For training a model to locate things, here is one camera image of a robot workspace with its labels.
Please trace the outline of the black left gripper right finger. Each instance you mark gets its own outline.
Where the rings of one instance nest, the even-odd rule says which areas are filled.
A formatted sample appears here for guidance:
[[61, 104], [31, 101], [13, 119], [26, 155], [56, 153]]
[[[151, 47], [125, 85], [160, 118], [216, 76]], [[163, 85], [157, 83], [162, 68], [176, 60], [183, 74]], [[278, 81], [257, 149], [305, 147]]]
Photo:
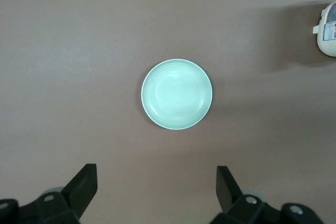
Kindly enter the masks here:
[[252, 194], [244, 194], [227, 166], [216, 171], [216, 195], [222, 212], [211, 223], [311, 223], [323, 224], [309, 207], [286, 203], [280, 210]]

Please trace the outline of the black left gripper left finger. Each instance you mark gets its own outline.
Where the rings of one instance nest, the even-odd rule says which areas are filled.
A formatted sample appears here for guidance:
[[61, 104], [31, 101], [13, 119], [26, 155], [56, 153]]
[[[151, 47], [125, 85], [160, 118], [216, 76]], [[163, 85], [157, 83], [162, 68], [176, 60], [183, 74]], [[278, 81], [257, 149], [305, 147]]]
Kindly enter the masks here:
[[80, 223], [97, 189], [97, 166], [86, 164], [65, 187], [51, 188], [27, 205], [1, 199], [1, 223]]

